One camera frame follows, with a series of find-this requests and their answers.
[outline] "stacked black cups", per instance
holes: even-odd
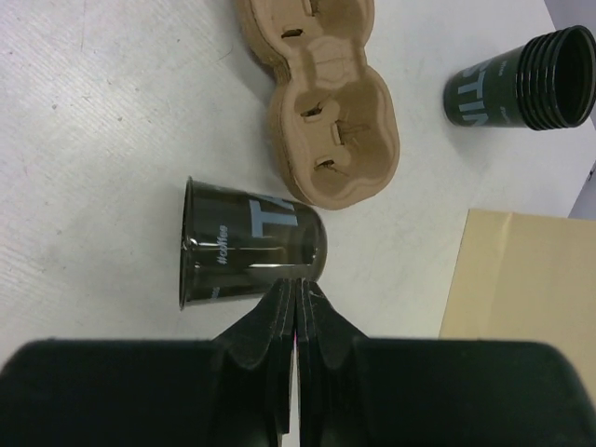
[[[575,128],[596,99],[596,42],[583,26],[540,35],[456,74],[444,91],[459,126]]]

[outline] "black paper cup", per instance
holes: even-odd
[[[449,120],[464,127],[575,128],[596,100],[596,42],[584,26],[540,35],[462,70],[443,92]]]
[[[322,221],[306,205],[189,179],[180,254],[180,308],[266,292],[278,278],[317,280]]]

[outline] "white table surface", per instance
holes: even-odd
[[[5,0],[0,25],[0,361],[49,336],[209,338],[250,310],[177,297],[188,175],[290,197],[264,124],[274,81],[233,2]],[[542,0],[377,0],[367,51],[400,166],[377,197],[321,212],[320,284],[366,333],[437,336],[470,207],[573,207],[591,123],[459,129],[441,110],[450,74],[553,29]]]

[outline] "brown cup carrier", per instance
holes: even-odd
[[[269,125],[284,182],[298,199],[339,210],[395,174],[391,95],[366,61],[373,0],[237,0],[246,39],[273,67]]]

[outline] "cardboard sheet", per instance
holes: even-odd
[[[596,222],[472,210],[440,336],[554,345],[596,401]]]

